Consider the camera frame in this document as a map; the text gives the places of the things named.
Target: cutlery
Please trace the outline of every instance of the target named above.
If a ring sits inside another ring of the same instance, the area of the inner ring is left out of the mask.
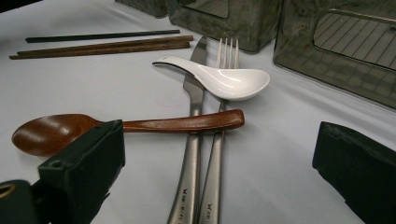
[[[92,39],[135,37],[135,36],[144,36],[144,35],[172,35],[172,34],[180,34],[180,31],[179,30],[162,30],[162,31],[145,31],[145,32],[132,32],[132,33],[99,34],[99,35],[41,36],[41,37],[27,37],[25,40],[28,43],[43,43],[43,42],[92,40]]]
[[[124,121],[125,133],[198,133],[235,129],[244,124],[241,110],[179,119]],[[35,156],[56,154],[102,121],[82,114],[53,115],[24,123],[12,135],[13,144]]]
[[[239,41],[235,40],[235,54],[233,55],[233,39],[230,41],[230,50],[227,50],[228,38],[225,39],[222,50],[222,38],[219,42],[217,68],[239,68]],[[227,101],[220,100],[219,112],[226,110]],[[220,193],[221,193],[221,155],[223,150],[225,132],[216,132],[213,136],[212,150],[207,166],[204,193],[199,210],[198,224],[219,224]]]
[[[40,58],[57,58],[73,57],[100,54],[115,54],[141,52],[150,50],[165,49],[187,49],[190,47],[192,35],[171,36],[162,38],[122,41],[115,43],[85,45],[76,47],[66,47],[57,49],[35,49],[17,52],[18,55],[11,55],[9,59],[40,59]]]
[[[268,73],[257,69],[213,68],[176,56],[164,56],[153,63],[167,64],[192,74],[221,99],[242,101],[252,98],[270,82]]]
[[[197,43],[191,60],[205,64],[206,36]],[[186,74],[183,88],[190,96],[190,116],[201,115],[204,86],[197,79]],[[201,141],[202,136],[198,133],[189,134],[187,137],[180,179],[167,224],[196,223],[200,194]]]

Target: knife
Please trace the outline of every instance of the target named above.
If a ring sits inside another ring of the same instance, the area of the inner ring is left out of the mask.
[[[206,36],[195,46],[191,61],[206,64]],[[202,114],[204,86],[190,74],[186,74],[183,89],[190,96],[190,116]],[[198,213],[201,170],[201,141],[199,133],[189,134],[177,185],[175,200],[167,224],[195,224]]]

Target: white ceramic spoon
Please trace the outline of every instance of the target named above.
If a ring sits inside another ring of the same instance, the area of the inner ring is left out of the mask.
[[[257,95],[270,82],[270,76],[262,70],[218,69],[176,56],[163,56],[152,64],[168,64],[182,69],[194,75],[208,91],[230,101],[247,100]]]

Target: fork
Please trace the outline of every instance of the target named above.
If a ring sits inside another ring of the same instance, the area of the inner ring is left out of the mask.
[[[225,39],[224,49],[222,38],[219,42],[219,51],[216,67],[238,69],[239,68],[239,44],[235,39],[235,53],[233,55],[233,38],[230,40],[229,52],[227,52],[228,38]],[[219,112],[226,110],[227,100],[219,99]],[[225,132],[216,132],[213,137],[212,150],[207,167],[204,193],[199,210],[198,224],[218,224],[220,210],[221,188],[221,154],[223,149]]]

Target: chopsticks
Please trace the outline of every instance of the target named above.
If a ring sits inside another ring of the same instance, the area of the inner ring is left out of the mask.
[[[99,34],[99,35],[59,35],[59,36],[27,37],[25,40],[28,43],[43,43],[43,42],[134,37],[134,36],[143,36],[143,35],[173,35],[173,34],[180,34],[180,31],[162,30],[162,31],[146,31],[146,32],[132,32],[132,33]]]
[[[73,57],[100,54],[141,52],[165,49],[187,49],[190,47],[192,35],[180,35],[162,38],[141,39],[132,41],[122,41],[115,43],[94,44],[85,46],[75,46],[57,49],[36,49],[17,52],[18,55],[11,55],[11,60],[40,59]]]

